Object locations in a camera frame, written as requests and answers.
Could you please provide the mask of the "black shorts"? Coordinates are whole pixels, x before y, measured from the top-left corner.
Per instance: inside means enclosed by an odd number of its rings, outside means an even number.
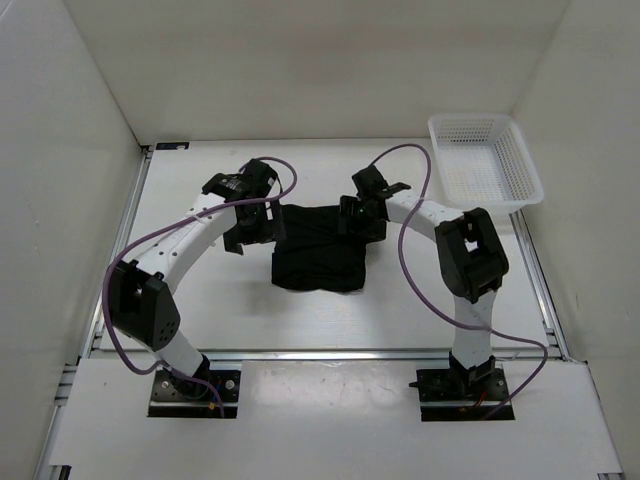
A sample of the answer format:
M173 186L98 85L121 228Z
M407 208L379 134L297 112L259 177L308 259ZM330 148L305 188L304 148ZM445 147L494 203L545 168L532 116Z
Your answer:
M297 292L350 293L364 288L369 243L386 238L386 223L339 231L337 205L282 207L285 238L272 253L271 283Z

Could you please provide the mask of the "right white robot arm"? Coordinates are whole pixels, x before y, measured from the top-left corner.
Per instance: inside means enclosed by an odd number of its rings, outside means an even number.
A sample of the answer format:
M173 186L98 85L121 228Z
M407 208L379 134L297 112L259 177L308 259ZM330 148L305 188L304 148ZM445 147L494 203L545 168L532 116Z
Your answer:
M374 166L358 171L352 180L357 194L340 198L340 235L378 242L386 238L386 225L394 223L435 243L441 277L454 297L449 387L460 399L476 397L495 368L493 305L509 270L489 213L482 208L463 212L426 200L403 182L388 183Z

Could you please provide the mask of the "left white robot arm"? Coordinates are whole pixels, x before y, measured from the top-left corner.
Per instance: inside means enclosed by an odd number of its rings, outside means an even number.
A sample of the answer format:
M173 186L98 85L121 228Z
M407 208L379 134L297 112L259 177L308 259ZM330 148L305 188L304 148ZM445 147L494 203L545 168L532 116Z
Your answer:
M101 291L104 323L132 373L162 368L188 400L213 388L208 358L181 331L174 294L217 240L240 254L246 245L281 236L280 200L290 191L273 167L277 161L260 156L236 172L214 175L180 220L133 241L109 265Z

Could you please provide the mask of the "black label sticker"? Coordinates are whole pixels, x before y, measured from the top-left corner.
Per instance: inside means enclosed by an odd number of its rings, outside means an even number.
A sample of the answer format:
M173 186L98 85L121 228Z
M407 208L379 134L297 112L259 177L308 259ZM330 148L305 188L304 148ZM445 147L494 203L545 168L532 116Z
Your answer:
M187 150L189 146L189 142L159 142L155 149L158 151Z

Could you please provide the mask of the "white plastic basket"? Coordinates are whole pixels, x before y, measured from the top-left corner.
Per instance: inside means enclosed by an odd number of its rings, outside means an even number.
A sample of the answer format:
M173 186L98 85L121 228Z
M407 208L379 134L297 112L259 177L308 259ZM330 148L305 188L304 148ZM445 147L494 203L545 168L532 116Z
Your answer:
M508 115L438 114L428 120L447 202L463 210L509 215L544 199L524 137Z

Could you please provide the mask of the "aluminium front rail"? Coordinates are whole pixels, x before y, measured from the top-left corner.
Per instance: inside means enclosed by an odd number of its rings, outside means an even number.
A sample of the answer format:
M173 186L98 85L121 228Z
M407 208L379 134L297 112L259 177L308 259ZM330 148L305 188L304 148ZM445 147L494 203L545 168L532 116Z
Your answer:
M205 350L214 361L447 360L448 349Z

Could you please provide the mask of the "aluminium rail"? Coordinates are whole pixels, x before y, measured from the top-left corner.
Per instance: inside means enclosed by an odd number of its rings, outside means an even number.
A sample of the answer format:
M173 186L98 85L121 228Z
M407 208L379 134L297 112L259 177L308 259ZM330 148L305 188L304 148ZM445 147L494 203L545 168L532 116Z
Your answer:
M510 220L542 316L546 337L554 351L552 356L563 361L572 361L525 216L522 211L518 211L510 215Z
M126 246L130 238L154 150L154 145L144 145L141 147L141 161L137 168L133 185L129 191L127 203L125 205L115 242L109 256L109 262L111 262L115 258L116 254ZM72 384L80 361L91 356L95 340L102 337L104 320L101 303L101 293L98 293L95 308L89 319L87 332L81 344L77 359L74 363L65 365L63 368L56 394L54 396L55 407L61 407L66 404L71 393Z
M448 349L205 350L214 361L447 360Z

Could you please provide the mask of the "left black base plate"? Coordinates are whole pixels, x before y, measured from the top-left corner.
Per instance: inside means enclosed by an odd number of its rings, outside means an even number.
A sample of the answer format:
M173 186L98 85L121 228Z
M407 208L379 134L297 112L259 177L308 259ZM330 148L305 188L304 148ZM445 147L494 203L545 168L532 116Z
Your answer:
M235 419L241 386L240 370L210 370L207 382L217 392L201 383L175 376L166 369L155 373L147 416L151 418Z

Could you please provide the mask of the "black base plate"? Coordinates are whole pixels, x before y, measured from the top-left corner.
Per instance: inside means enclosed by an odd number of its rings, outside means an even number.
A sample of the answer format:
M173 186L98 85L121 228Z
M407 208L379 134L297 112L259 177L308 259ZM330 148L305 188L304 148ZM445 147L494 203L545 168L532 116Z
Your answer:
M409 386L418 391L422 422L515 419L504 370L493 357L470 369L451 357L447 368L418 369Z
M240 370L210 370L207 382L217 392L201 383L175 376L166 369L155 373L147 416L151 418L235 419L241 386Z

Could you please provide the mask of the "aluminium left rail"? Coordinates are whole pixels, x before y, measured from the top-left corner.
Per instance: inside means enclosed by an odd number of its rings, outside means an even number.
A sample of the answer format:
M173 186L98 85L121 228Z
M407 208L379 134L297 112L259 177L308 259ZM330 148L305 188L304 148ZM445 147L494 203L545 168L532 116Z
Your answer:
M144 145L141 147L141 161L137 168L133 185L129 191L127 203L125 205L115 242L109 256L109 262L111 262L115 258L116 254L126 246L130 238L154 150L154 145ZM101 293L98 293L95 308L89 319L87 332L81 344L77 359L74 363L65 365L63 368L56 394L54 396L55 407L61 407L66 404L71 393L72 384L80 361L91 356L95 340L102 337L104 320L101 303Z

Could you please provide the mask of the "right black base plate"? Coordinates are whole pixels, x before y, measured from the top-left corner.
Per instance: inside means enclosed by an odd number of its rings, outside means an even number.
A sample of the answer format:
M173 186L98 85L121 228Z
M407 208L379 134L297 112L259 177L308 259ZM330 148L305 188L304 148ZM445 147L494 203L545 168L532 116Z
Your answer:
M409 386L418 391L422 422L515 419L504 370L493 357L470 369L451 357L447 368L418 369Z

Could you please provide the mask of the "aluminium right rail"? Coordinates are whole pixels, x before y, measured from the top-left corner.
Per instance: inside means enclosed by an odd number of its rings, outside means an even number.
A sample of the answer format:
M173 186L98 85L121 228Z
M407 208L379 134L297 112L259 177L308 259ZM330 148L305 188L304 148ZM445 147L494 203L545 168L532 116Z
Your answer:
M542 316L546 337L554 351L552 356L563 361L572 361L525 216L522 211L518 211L510 215L510 220Z

